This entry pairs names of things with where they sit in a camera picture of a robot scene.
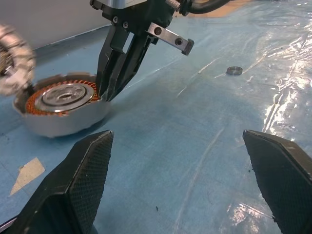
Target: circular disc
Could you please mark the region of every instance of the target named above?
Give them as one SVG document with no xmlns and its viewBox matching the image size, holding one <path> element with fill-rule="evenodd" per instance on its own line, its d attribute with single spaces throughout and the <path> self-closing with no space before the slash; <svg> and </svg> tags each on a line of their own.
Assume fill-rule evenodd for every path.
<svg viewBox="0 0 312 234">
<path fill-rule="evenodd" d="M 87 103 L 94 95 L 91 86 L 81 83 L 68 83 L 52 87 L 35 100 L 35 107 L 41 111 L 63 112 Z"/>
</svg>

